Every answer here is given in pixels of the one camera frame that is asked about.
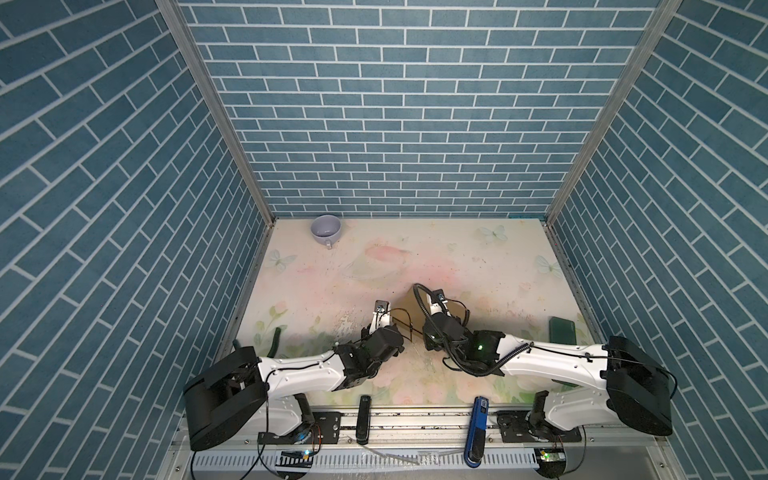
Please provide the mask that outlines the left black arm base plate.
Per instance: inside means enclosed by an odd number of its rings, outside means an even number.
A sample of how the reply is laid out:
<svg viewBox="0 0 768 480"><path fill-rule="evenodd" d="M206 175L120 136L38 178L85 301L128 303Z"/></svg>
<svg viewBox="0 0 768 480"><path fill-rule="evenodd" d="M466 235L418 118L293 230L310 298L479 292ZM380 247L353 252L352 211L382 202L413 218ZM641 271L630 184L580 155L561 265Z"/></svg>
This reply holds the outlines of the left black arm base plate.
<svg viewBox="0 0 768 480"><path fill-rule="evenodd" d="M296 445L312 443L312 432L320 429L322 444L335 445L339 441L341 431L342 413L338 411L314 412L314 427L310 428L307 422L302 423L293 433L277 436L272 432L260 433L258 441L266 445Z"/></svg>

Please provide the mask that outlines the brown cardboard paper box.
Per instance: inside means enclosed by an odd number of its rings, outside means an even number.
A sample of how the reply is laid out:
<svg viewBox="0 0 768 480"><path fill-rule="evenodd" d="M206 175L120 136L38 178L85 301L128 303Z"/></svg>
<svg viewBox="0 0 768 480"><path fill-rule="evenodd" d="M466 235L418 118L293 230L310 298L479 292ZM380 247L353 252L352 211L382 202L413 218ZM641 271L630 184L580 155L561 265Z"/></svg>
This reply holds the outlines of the brown cardboard paper box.
<svg viewBox="0 0 768 480"><path fill-rule="evenodd" d="M391 316L400 333L410 342L423 338L423 329L432 314L432 291L421 284L408 287L394 302Z"/></svg>

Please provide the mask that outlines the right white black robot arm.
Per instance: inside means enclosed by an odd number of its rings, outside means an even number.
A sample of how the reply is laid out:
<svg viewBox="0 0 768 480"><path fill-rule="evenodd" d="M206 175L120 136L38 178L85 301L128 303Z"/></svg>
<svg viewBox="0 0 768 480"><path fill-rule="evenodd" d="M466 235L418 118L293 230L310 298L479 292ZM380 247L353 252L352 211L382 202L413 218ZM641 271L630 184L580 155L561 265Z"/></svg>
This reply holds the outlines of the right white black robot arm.
<svg viewBox="0 0 768 480"><path fill-rule="evenodd" d="M564 392L535 394L527 417L533 435L546 438L617 423L651 436L672 434L676 377L629 339L566 345L472 331L466 318L449 311L442 291L420 283L412 291L425 316L426 349L444 352L459 371L477 378L536 376L569 385Z"/></svg>

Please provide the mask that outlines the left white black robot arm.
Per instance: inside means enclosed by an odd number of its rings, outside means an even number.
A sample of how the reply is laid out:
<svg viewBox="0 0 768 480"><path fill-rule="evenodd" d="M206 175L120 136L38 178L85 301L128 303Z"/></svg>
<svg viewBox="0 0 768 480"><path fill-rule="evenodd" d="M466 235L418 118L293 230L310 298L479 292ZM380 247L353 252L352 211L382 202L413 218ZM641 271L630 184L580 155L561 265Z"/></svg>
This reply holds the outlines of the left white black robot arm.
<svg viewBox="0 0 768 480"><path fill-rule="evenodd" d="M254 416L267 433L292 436L309 425L305 393L354 388L403 350L394 325L363 330L359 340L310 357L273 359L259 357L252 346L238 348L184 387L190 447L218 446Z"/></svg>

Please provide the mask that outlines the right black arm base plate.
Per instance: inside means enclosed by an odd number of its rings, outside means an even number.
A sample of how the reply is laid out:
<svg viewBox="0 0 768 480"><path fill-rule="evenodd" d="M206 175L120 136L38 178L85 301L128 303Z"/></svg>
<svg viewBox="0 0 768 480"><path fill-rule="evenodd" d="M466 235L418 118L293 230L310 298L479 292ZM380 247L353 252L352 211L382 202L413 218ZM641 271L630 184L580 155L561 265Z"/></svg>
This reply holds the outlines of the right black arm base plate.
<svg viewBox="0 0 768 480"><path fill-rule="evenodd" d="M538 414L525 410L497 413L497 424L504 443L551 442L578 443L583 439L579 428L568 431L551 425Z"/></svg>

